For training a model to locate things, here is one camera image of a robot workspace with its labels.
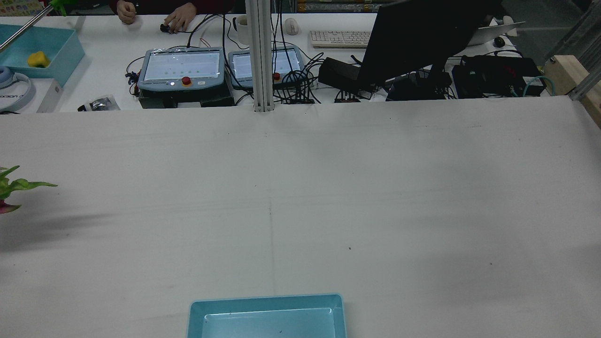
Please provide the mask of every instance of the red sleeve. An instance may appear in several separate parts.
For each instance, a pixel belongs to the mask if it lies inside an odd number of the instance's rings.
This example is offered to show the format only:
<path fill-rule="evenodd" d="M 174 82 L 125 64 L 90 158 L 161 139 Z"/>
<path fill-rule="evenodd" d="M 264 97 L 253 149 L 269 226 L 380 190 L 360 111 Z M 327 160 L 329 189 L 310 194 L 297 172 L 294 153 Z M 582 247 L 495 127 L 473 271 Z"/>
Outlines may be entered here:
<path fill-rule="evenodd" d="M 234 0 L 190 0 L 197 14 L 227 13 L 234 7 Z"/>
<path fill-rule="evenodd" d="M 109 7 L 115 14 L 117 13 L 117 1 L 119 1 L 119 0 L 110 0 L 109 1 Z"/>

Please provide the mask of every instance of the black box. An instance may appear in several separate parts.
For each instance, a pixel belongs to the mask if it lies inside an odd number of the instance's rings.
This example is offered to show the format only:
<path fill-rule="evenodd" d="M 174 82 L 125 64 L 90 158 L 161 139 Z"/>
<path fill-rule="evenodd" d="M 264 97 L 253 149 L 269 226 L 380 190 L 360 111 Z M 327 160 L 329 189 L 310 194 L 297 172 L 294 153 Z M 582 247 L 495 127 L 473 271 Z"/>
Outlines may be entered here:
<path fill-rule="evenodd" d="M 460 99 L 483 97 L 484 94 L 523 96 L 526 85 L 541 75 L 530 58 L 492 55 L 464 57 L 464 65 L 454 66 L 452 73 Z M 544 81 L 533 80 L 526 95 L 539 96 L 545 88 Z"/>
<path fill-rule="evenodd" d="M 179 91 L 140 90 L 138 97 L 144 109 L 177 108 L 178 103 L 199 102 L 200 107 L 229 107 L 234 105 L 231 85 L 223 84 L 211 88 Z"/>
<path fill-rule="evenodd" d="M 326 58 L 319 67 L 319 83 L 330 85 L 347 93 L 359 95 L 360 91 L 372 91 L 370 85 L 357 80 L 359 67 L 332 58 Z"/>

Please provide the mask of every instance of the headphones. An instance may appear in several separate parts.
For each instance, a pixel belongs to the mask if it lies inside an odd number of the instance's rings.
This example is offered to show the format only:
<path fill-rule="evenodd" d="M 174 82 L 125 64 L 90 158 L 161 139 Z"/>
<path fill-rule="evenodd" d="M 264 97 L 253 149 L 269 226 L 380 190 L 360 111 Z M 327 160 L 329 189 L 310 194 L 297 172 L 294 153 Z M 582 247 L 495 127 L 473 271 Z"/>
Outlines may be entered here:
<path fill-rule="evenodd" d="M 15 102 L 7 106 L 0 106 L 0 111 L 16 111 L 23 108 L 28 103 L 29 94 L 32 92 L 31 81 L 27 76 L 21 73 L 14 73 L 8 67 L 0 66 L 0 93 L 3 89 L 8 88 L 19 81 L 27 83 L 27 90 Z"/>

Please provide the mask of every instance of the white mug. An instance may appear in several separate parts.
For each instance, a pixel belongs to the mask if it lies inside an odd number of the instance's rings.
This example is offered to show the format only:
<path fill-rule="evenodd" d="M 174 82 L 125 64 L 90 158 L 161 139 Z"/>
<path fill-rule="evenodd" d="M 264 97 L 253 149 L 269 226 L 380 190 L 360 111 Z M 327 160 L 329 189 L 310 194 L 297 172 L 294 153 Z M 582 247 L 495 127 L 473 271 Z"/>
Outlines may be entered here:
<path fill-rule="evenodd" d="M 248 28 L 248 20 L 246 15 L 241 15 L 236 18 L 236 31 L 238 31 L 238 41 L 243 45 L 249 45 L 250 28 Z"/>

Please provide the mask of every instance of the light blue tray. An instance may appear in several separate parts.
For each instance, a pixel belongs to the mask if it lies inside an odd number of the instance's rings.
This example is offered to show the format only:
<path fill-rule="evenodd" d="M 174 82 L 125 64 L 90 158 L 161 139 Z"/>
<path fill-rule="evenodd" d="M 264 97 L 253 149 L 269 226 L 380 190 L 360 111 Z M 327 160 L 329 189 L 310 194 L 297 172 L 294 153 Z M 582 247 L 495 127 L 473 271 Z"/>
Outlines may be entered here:
<path fill-rule="evenodd" d="M 195 301 L 188 338 L 346 338 L 342 296 Z"/>
<path fill-rule="evenodd" d="M 0 25 L 0 41 L 8 39 L 19 28 L 21 26 Z M 38 51 L 44 52 L 50 60 L 47 68 L 27 65 L 27 58 Z M 74 30 L 34 26 L 0 53 L 0 66 L 30 78 L 56 79 L 64 86 L 83 57 L 84 49 Z"/>

